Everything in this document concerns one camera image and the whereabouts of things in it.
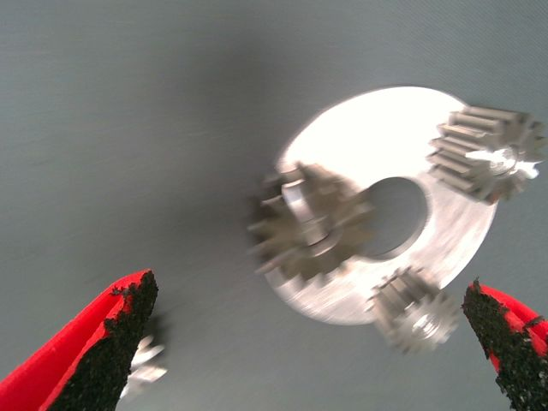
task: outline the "gray surface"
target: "gray surface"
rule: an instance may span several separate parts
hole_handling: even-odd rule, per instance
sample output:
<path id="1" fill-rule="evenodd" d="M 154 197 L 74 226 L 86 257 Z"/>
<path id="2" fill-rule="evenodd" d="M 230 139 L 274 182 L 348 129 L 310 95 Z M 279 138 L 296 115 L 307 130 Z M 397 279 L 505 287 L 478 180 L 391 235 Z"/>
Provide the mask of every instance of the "gray surface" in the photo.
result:
<path id="1" fill-rule="evenodd" d="M 0 377 L 151 266 L 170 370 L 121 410 L 507 409 L 464 323 L 401 357 L 292 312 L 252 275 L 241 198 L 311 116 L 381 86 L 548 121 L 547 17 L 544 0 L 2 0 Z M 481 275 L 548 313 L 541 171 L 452 291 Z"/>

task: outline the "metal disc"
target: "metal disc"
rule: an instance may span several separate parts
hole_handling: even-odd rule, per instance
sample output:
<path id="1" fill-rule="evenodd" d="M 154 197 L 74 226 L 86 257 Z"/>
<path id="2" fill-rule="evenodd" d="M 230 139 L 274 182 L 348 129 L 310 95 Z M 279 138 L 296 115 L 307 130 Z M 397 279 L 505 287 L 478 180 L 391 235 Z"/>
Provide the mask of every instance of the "metal disc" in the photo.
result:
<path id="1" fill-rule="evenodd" d="M 269 284 L 291 307 L 332 324 L 371 323 L 374 288 L 399 268 L 424 268 L 424 279 L 439 288 L 450 283 L 480 247 L 496 205 L 460 195 L 428 174 L 437 125 L 465 104 L 432 89 L 394 87 L 362 94 L 318 116 L 289 144 L 278 170 L 319 164 L 348 180 L 356 192 L 386 178 L 415 182 L 426 197 L 421 231 L 385 259 L 354 256 L 325 279 L 288 281 L 277 271 Z"/>

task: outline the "silver gear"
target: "silver gear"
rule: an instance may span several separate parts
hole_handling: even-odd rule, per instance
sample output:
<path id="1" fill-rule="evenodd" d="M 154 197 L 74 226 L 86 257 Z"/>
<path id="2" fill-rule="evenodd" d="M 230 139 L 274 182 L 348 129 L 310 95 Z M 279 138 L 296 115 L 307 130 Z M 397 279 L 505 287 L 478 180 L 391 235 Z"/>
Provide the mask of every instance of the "silver gear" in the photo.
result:
<path id="1" fill-rule="evenodd" d="M 279 268 L 287 279 L 307 281 L 335 270 L 368 239 L 362 226 L 371 207 L 364 193 L 352 193 L 318 166 L 298 165 L 265 184 L 267 198 L 248 227 L 264 261 L 259 273 Z"/>
<path id="2" fill-rule="evenodd" d="M 495 203 L 523 191 L 535 178 L 545 138 L 527 113 L 466 107 L 439 126 L 431 173 L 477 200 Z"/>
<path id="3" fill-rule="evenodd" d="M 445 343 L 457 327 L 459 305 L 407 268 L 378 289 L 372 311 L 388 343 L 407 353 Z"/>

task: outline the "small metal gear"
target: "small metal gear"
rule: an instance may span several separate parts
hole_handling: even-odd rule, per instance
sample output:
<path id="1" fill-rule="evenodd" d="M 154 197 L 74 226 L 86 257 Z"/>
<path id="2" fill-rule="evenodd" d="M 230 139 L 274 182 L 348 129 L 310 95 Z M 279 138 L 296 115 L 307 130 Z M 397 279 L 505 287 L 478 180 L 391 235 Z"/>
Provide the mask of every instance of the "small metal gear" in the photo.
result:
<path id="1" fill-rule="evenodd" d="M 371 207 L 364 193 L 315 165 L 298 165 L 265 182 L 248 230 L 266 273 L 279 268 L 287 278 L 304 281 L 328 274 L 359 251 L 368 239 L 362 226 Z"/>
<path id="2" fill-rule="evenodd" d="M 155 364 L 154 359 L 164 351 L 163 345 L 152 346 L 153 336 L 140 340 L 134 358 L 131 361 L 131 372 L 128 382 L 123 388 L 120 398 L 136 396 L 147 384 L 152 384 L 162 378 L 168 370 Z"/>
<path id="3" fill-rule="evenodd" d="M 378 289 L 372 310 L 389 344 L 407 353 L 445 343 L 457 327 L 459 305 L 407 268 Z"/>
<path id="4" fill-rule="evenodd" d="M 527 113 L 466 107 L 451 113 L 432 141 L 431 173 L 477 200 L 495 203 L 520 193 L 538 175 L 543 124 Z"/>

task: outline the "planetary gear set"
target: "planetary gear set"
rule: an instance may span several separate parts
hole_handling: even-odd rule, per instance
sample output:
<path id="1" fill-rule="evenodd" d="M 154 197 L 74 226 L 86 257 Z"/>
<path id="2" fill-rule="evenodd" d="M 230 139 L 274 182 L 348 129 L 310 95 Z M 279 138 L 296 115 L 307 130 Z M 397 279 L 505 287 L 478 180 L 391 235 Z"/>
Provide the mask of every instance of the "planetary gear set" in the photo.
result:
<path id="1" fill-rule="evenodd" d="M 418 115 L 406 114 L 424 118 L 406 129 L 408 135 L 396 130 L 392 142 L 367 143 L 370 152 L 360 161 L 355 153 L 363 141 L 375 139 L 362 131 L 386 129 L 379 118 L 383 104 L 393 117 L 414 96 L 430 102 L 432 113 L 422 115 L 428 110 L 418 107 Z M 332 134 L 337 129 L 340 140 Z M 306 128 L 280 157 L 277 173 L 265 179 L 248 227 L 261 260 L 258 272 L 305 315 L 332 324 L 374 322 L 403 352 L 435 349 L 456 328 L 460 311 L 442 289 L 476 253 L 497 201 L 537 176 L 545 143 L 541 131 L 542 124 L 528 114 L 466 106 L 419 87 L 343 102 Z M 400 162 L 386 157 L 398 147 L 397 139 L 407 144 L 400 147 Z M 406 155 L 414 159 L 401 166 Z M 367 189 L 392 176 L 419 184 L 430 218 L 409 250 L 375 259 L 362 251 L 375 239 L 368 229 L 375 210 Z"/>

